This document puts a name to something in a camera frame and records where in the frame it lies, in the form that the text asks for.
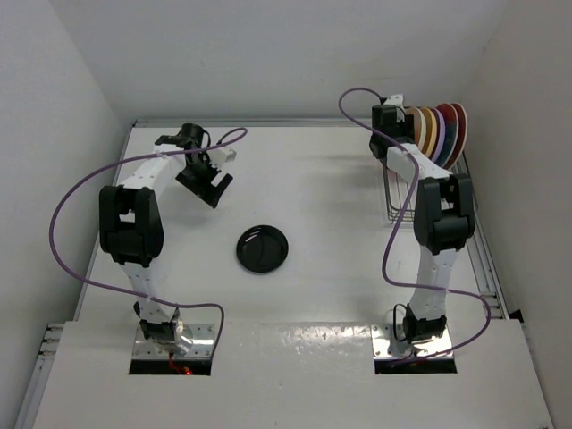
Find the orange glossy plate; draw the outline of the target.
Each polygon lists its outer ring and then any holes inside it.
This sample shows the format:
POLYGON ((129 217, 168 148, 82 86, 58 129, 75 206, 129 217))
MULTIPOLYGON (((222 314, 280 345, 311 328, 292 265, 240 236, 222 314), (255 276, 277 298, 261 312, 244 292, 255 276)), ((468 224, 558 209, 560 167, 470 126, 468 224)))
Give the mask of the orange glossy plate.
POLYGON ((407 115, 411 115, 413 117, 413 126, 414 126, 414 136, 415 136, 415 143, 419 146, 419 139, 421 134, 421 118, 420 112, 418 107, 409 106, 405 109, 407 115))

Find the cream plastic plate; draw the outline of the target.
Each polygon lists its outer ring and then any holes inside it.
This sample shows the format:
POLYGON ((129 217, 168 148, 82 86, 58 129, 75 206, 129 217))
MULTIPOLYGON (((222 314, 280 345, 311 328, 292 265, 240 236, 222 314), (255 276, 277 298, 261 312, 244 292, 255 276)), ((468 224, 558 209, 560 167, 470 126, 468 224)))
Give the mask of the cream plastic plate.
POLYGON ((431 137, 432 124, 431 124, 431 119, 429 117, 428 109, 426 107, 419 107, 418 110, 420 112, 420 118, 422 123, 421 134, 419 139, 419 147, 421 151, 425 153, 426 149, 428 148, 428 143, 431 137))

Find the yellow plastic plate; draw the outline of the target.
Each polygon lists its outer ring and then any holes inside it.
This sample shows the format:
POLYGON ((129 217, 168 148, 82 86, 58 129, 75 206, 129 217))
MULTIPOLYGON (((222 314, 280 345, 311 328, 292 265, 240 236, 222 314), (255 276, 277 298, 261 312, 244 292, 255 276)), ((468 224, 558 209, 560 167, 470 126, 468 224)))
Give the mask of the yellow plastic plate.
POLYGON ((438 122, 433 110, 428 107, 422 107, 421 112, 425 118, 425 143, 423 147, 424 154, 431 158, 436 148, 438 137, 438 122))

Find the lilac plastic plate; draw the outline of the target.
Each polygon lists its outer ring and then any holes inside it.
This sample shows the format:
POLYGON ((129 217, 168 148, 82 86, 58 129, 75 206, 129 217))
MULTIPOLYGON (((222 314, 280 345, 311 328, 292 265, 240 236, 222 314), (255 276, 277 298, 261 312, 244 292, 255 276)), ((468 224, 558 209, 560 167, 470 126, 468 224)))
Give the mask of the lilac plastic plate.
POLYGON ((444 117, 443 117, 442 113, 437 108, 432 108, 431 111, 432 111, 433 115, 435 116, 436 123, 438 125, 438 135, 437 135, 437 140, 435 143, 435 147, 434 147, 434 151, 433 151, 431 160, 434 163, 437 163, 437 160, 439 158, 439 155, 442 152, 443 144, 445 141, 446 126, 445 126, 445 121, 444 121, 444 117))

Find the red teal floral plate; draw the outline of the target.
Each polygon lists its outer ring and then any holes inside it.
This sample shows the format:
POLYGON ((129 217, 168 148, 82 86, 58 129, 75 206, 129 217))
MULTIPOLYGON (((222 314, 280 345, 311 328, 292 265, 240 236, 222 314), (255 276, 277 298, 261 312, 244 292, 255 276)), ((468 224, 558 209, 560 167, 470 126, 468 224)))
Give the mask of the red teal floral plate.
POLYGON ((445 169, 447 170, 449 170, 460 159, 467 142, 468 130, 468 117, 464 106, 459 103, 452 103, 451 105, 458 116, 458 136, 450 158, 445 164, 445 169))
POLYGON ((437 106, 437 110, 442 114, 444 119, 445 139, 436 163, 441 168, 444 168, 452 154, 458 136, 458 115, 452 104, 443 103, 437 106))

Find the black glossy plate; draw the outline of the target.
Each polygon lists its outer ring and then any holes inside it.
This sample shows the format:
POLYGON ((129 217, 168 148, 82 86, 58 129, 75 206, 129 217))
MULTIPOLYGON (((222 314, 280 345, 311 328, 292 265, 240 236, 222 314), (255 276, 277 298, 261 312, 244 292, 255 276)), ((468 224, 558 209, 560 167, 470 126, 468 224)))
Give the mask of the black glossy plate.
POLYGON ((282 231, 272 225, 260 224, 240 235, 235 255, 246 271, 268 274, 282 266, 289 250, 289 242, 282 231))

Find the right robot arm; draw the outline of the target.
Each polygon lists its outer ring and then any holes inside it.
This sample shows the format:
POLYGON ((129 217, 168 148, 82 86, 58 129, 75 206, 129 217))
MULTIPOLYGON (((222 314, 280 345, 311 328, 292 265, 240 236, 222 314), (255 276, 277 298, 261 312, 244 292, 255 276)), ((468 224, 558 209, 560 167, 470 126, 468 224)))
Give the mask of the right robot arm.
POLYGON ((409 344, 442 337, 452 266, 475 231, 472 181, 449 171, 450 158, 463 142, 458 138, 461 124, 437 108, 405 108, 387 98, 372 109, 373 155, 416 188, 417 286, 399 324, 403 333, 396 337, 409 344))

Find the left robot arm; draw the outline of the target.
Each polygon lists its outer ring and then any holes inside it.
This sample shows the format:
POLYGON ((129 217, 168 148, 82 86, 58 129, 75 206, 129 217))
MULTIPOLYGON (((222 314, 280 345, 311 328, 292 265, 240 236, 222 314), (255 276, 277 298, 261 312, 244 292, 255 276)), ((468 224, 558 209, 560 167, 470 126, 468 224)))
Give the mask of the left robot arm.
POLYGON ((177 181, 207 205, 217 207, 233 179, 222 172, 223 166, 236 153, 222 142, 209 145, 209 137, 203 127, 186 123, 177 134, 159 137, 152 157, 131 176, 99 192, 100 247, 129 278, 145 340, 171 355, 188 353, 193 338, 179 308, 160 301, 167 281, 160 267, 164 227, 158 202, 177 181))

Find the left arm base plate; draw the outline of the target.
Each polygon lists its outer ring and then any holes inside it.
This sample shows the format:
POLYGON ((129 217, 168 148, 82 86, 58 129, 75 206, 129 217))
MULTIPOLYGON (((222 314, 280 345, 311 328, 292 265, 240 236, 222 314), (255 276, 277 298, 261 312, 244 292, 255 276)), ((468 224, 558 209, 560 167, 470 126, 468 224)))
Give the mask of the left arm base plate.
POLYGON ((139 327, 130 360, 129 375, 210 376, 215 343, 213 324, 185 324, 179 351, 146 340, 139 327))

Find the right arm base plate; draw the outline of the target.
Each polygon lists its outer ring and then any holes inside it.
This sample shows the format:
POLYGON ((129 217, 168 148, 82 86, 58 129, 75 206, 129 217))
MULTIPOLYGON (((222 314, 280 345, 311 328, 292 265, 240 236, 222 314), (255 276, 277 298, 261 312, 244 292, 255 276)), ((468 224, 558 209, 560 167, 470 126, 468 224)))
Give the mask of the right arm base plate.
POLYGON ((450 333, 445 328, 441 337, 408 344, 399 342, 392 323, 370 326, 374 371, 378 375, 397 374, 455 374, 457 366, 454 352, 444 354, 452 347, 450 333))

